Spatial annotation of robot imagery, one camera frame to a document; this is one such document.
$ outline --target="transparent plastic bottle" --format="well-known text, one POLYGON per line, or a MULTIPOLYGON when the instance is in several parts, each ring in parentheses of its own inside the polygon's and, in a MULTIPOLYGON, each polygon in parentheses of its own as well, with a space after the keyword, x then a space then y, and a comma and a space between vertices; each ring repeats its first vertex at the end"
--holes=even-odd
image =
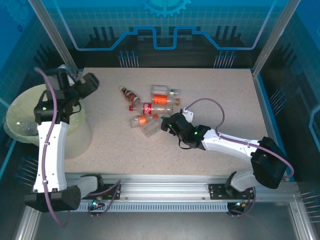
POLYGON ((133 110, 138 111, 140 114, 143 114, 143 115, 154 115, 154 114, 172 115, 173 106, 143 102, 137 106, 130 106, 129 110, 130 111, 133 111, 133 110))
POLYGON ((172 96, 155 94, 152 96, 152 103, 161 105, 180 105, 180 98, 174 98, 172 96))
POLYGON ((141 102, 140 98, 136 94, 126 89, 124 86, 121 86, 119 89, 120 92, 124 94, 125 98, 132 104, 132 106, 137 106, 141 102))
POLYGON ((143 125, 146 125, 149 123, 152 119, 157 119, 158 114, 155 115, 140 115, 140 116, 135 116, 129 120, 130 125, 132 128, 138 128, 142 127, 143 125))
POLYGON ((178 98, 180 94, 180 90, 170 89, 168 86, 165 86, 165 85, 152 85, 151 95, 154 95, 154 94, 167 95, 174 98, 178 98))
POLYGON ((144 135, 148 138, 156 132, 159 132, 161 130, 161 124, 163 119, 164 117, 162 116, 160 118, 152 119, 146 125, 143 125, 141 129, 144 135))

